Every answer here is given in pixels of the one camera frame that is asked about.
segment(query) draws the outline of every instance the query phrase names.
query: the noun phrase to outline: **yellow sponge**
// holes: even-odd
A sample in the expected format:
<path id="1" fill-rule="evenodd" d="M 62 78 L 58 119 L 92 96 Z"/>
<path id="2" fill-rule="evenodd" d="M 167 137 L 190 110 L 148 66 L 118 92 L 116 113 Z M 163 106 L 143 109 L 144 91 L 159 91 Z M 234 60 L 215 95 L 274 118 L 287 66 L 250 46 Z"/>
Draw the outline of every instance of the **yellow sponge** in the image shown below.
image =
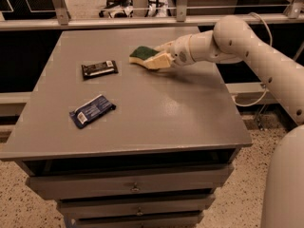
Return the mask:
<path id="1" fill-rule="evenodd" d="M 150 47 L 138 47 L 129 56 L 131 64 L 138 64 L 148 69 L 160 69 L 171 67 L 171 55 L 158 52 Z"/>

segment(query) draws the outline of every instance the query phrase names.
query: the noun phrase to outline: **table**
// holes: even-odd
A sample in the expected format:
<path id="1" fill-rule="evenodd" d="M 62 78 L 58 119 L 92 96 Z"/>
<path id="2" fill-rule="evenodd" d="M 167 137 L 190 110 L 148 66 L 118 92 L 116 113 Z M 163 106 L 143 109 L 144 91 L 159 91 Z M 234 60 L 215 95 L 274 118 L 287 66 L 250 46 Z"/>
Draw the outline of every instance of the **table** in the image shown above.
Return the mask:
<path id="1" fill-rule="evenodd" d="M 130 65 L 197 28 L 64 31 L 0 152 L 77 227 L 196 224 L 251 138 L 214 64 L 150 71 Z M 81 64 L 118 74 L 84 80 Z M 116 110 L 78 129 L 68 112 L 103 94 Z"/>

